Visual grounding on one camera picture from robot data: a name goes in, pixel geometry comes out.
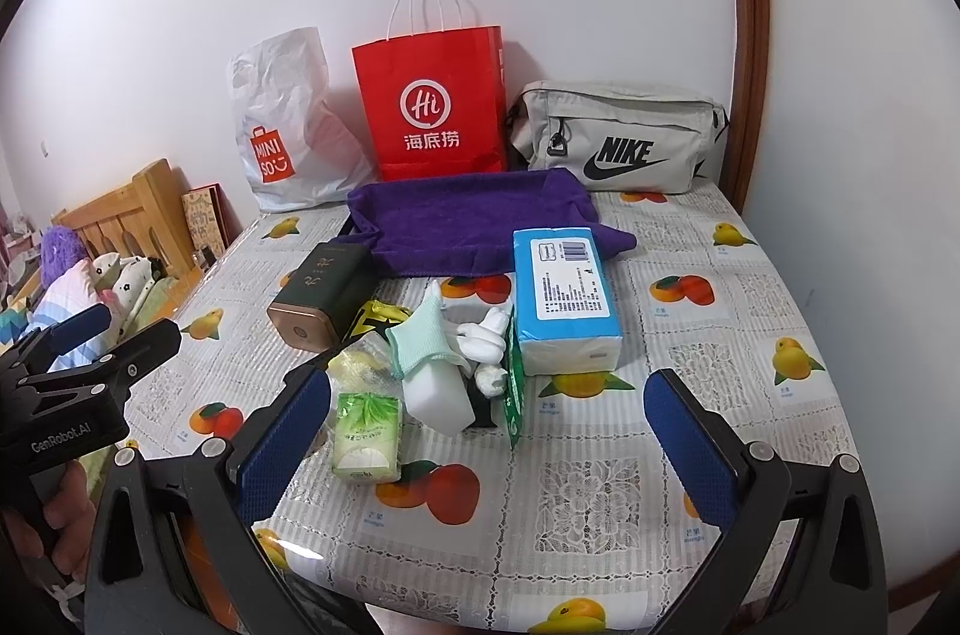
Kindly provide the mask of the person's left hand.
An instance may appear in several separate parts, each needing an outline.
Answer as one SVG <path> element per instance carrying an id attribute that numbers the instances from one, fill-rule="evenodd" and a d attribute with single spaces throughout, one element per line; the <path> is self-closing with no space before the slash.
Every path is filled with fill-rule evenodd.
<path id="1" fill-rule="evenodd" d="M 41 536 L 18 513 L 3 510 L 2 515 L 16 554 L 21 559 L 41 559 L 44 555 Z M 85 468 L 78 461 L 70 461 L 65 466 L 59 490 L 44 507 L 44 518 L 59 534 L 59 543 L 52 552 L 52 564 L 71 580 L 83 583 L 88 570 L 96 507 L 86 492 Z"/>

